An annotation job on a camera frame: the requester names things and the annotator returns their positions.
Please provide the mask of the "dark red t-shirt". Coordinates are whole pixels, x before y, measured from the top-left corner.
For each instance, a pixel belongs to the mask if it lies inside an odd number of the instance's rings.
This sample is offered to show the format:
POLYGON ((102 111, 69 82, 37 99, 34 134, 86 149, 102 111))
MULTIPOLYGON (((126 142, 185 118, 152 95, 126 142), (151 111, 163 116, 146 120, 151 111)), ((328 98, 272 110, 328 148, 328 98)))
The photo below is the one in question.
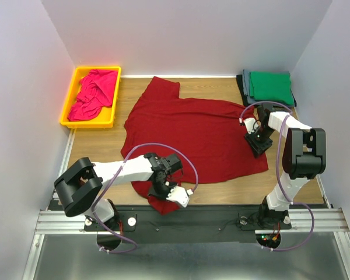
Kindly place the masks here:
POLYGON ((253 110, 230 101, 181 98, 178 82, 154 77, 125 121, 121 154, 167 156, 179 150, 183 171, 174 178, 197 186, 190 205, 220 205, 238 192, 226 182, 268 170, 266 156, 255 158, 244 138, 241 114, 249 118, 253 110))

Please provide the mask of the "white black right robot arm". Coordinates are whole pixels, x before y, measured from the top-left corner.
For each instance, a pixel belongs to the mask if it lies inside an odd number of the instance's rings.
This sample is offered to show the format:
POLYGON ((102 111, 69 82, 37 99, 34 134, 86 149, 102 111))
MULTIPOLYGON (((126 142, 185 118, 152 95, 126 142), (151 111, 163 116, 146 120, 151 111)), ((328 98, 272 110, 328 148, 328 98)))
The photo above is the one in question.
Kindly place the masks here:
POLYGON ((326 132, 298 121, 292 110, 274 101, 256 102, 257 118, 239 117, 246 128, 244 136, 255 158, 273 144, 271 135, 278 132, 275 160, 277 184, 264 197, 254 222, 263 228, 290 223, 289 207, 299 190, 326 169, 326 132))

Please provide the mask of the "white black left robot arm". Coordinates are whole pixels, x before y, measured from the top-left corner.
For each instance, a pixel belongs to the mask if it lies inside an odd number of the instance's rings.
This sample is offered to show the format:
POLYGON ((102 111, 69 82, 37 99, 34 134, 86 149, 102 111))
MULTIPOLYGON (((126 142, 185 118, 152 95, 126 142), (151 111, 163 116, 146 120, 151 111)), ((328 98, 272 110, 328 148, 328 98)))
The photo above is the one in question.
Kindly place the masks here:
POLYGON ((147 153, 127 162, 92 163, 87 157, 80 158, 54 182, 54 188, 61 202, 65 216, 84 215, 106 230, 114 229, 118 224, 118 211, 109 199, 100 200, 95 207, 98 194, 112 185, 121 185, 134 181, 149 183, 148 194, 161 202, 175 202, 186 207, 189 202, 187 190, 170 176, 181 170, 181 160, 174 153, 160 157, 156 153, 147 153))

